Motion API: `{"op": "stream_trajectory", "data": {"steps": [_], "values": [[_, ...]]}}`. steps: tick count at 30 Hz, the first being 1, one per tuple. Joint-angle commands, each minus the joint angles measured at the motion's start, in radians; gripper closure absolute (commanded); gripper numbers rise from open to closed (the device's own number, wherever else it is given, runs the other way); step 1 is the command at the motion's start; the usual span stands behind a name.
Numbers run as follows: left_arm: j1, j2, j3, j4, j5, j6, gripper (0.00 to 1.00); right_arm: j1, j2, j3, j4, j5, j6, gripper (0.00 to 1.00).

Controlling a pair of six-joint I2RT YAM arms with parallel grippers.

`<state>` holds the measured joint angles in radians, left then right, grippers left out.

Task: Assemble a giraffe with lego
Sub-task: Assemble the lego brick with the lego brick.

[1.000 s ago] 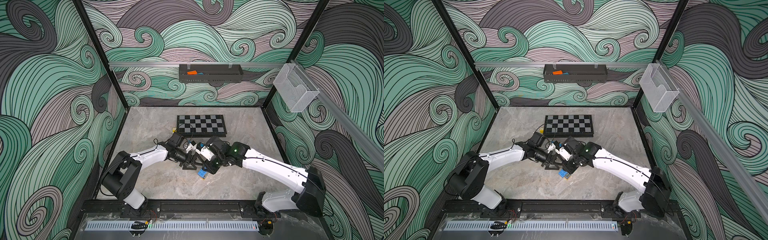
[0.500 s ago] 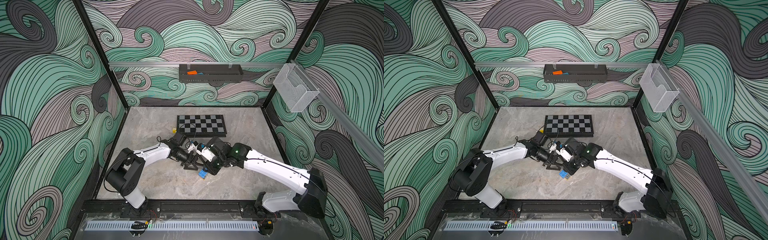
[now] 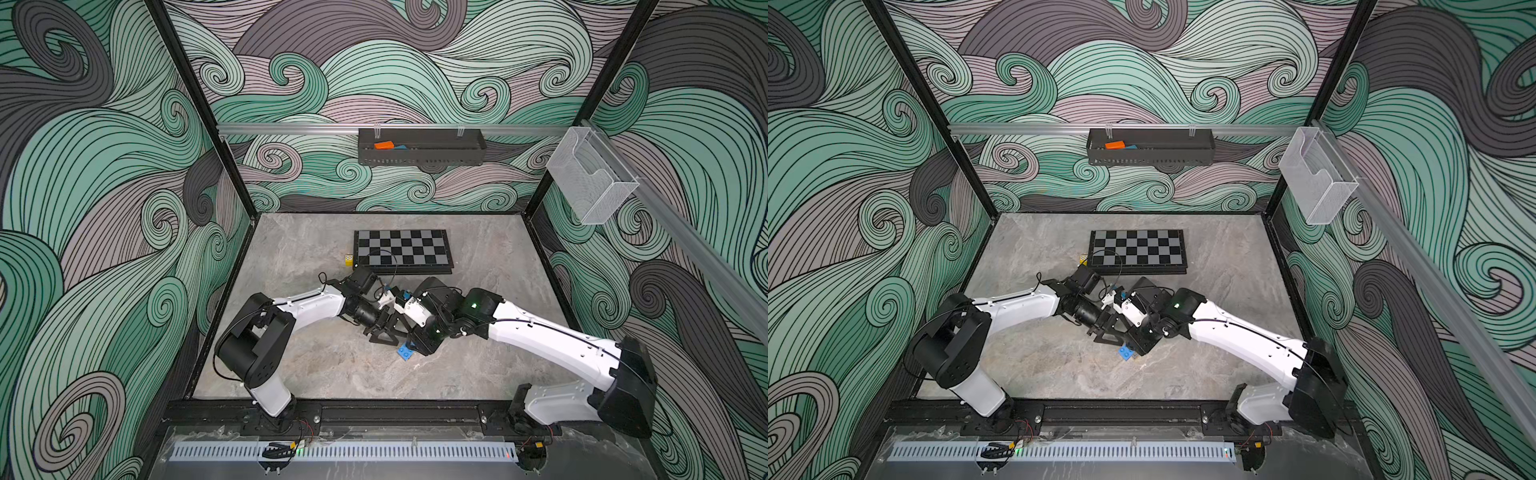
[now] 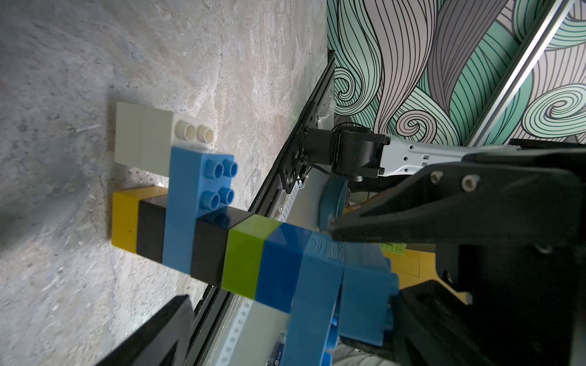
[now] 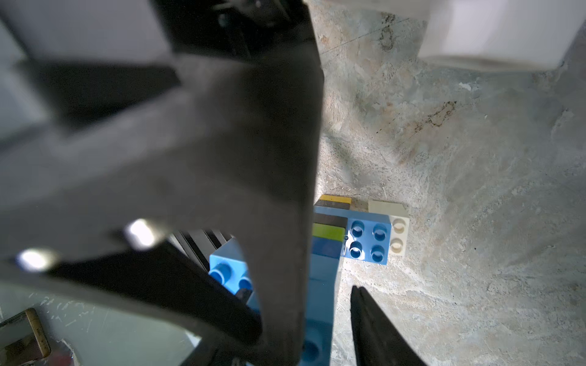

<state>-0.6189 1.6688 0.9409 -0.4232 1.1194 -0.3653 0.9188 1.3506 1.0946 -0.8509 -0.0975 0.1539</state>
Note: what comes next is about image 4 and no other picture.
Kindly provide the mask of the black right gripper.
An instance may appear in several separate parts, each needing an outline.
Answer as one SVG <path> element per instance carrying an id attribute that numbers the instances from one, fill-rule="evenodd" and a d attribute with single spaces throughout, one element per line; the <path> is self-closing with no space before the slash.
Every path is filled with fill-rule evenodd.
<path id="1" fill-rule="evenodd" d="M 331 221 L 329 234 L 340 242 L 438 245 L 437 274 L 471 295 L 465 309 L 436 281 L 400 290 L 393 307 L 399 364 L 569 365 L 585 245 L 568 244 L 582 237 L 584 210 L 585 183 L 573 172 L 446 163 Z"/>

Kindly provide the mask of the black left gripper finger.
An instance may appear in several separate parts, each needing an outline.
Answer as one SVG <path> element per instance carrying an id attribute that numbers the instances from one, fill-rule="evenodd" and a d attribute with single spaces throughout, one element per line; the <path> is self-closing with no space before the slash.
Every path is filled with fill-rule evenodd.
<path id="1" fill-rule="evenodd" d="M 99 365 L 182 365 L 195 320 L 188 295 L 170 300 Z"/>

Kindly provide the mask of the black lego brick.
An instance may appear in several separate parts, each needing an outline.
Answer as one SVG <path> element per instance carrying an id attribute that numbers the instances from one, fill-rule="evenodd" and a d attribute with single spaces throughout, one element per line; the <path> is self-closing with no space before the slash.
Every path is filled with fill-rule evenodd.
<path id="1" fill-rule="evenodd" d="M 141 200 L 138 204 L 137 254 L 157 263 L 163 262 L 166 208 L 166 195 Z"/>
<path id="2" fill-rule="evenodd" d="M 223 207 L 197 219 L 190 275 L 221 286 L 229 231 L 253 214 L 236 207 Z"/>

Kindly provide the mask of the green lego brick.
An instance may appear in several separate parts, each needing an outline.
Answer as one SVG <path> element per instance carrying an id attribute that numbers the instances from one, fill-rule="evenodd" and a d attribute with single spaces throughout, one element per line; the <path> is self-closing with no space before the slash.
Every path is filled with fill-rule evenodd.
<path id="1" fill-rule="evenodd" d="M 221 282 L 224 290 L 255 298 L 264 242 L 281 224 L 254 214 L 229 230 Z"/>

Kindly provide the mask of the yellow lego brick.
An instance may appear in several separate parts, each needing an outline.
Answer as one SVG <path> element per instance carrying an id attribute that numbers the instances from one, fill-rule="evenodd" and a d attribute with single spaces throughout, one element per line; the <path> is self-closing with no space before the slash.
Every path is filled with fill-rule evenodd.
<path id="1" fill-rule="evenodd" d="M 137 253 L 139 204 L 143 200 L 167 195 L 167 193 L 167 188 L 159 186 L 115 192 L 112 204 L 112 245 L 130 253 Z"/>

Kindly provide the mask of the blue square lego brick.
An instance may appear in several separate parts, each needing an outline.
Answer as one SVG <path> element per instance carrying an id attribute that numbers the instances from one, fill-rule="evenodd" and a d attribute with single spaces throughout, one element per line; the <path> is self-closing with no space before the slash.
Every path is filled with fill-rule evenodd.
<path id="1" fill-rule="evenodd" d="M 281 224 L 264 242 L 255 301 L 289 314 L 312 231 Z"/>

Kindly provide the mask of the blue long lego brick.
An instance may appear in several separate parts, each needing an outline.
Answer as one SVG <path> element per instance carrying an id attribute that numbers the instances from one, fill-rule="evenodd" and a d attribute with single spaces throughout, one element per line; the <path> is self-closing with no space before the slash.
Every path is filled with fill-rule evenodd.
<path id="1" fill-rule="evenodd" d="M 191 272 L 196 221 L 233 203 L 231 182 L 238 170 L 230 154 L 179 146 L 171 149 L 163 265 L 187 275 Z"/>

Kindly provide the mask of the cream lego brick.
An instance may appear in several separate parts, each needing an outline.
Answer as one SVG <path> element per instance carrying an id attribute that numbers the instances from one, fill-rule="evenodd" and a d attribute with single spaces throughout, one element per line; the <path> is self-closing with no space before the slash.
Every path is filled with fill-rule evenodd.
<path id="1" fill-rule="evenodd" d="M 210 122 L 127 102 L 116 104 L 114 161 L 168 176 L 171 149 L 210 149 L 216 133 Z"/>

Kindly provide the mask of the small blue lego brick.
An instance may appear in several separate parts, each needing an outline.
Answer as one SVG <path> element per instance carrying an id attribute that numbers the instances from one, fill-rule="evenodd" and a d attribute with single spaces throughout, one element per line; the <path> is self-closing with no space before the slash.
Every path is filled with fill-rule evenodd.
<path id="1" fill-rule="evenodd" d="M 341 290 L 339 334 L 381 346 L 389 298 L 398 294 L 398 276 L 387 262 L 380 267 L 348 265 Z"/>

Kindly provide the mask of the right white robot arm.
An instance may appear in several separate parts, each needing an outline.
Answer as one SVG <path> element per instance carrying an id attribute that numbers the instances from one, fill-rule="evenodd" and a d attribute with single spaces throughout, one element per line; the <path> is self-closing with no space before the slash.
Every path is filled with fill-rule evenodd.
<path id="1" fill-rule="evenodd" d="M 402 177 L 332 219 L 333 239 L 435 248 L 437 279 L 400 291 L 346 272 L 358 289 L 343 289 L 343 343 L 402 365 L 584 363 L 584 146 L 440 146 L 348 127 L 308 129 L 300 150 L 350 180 Z"/>

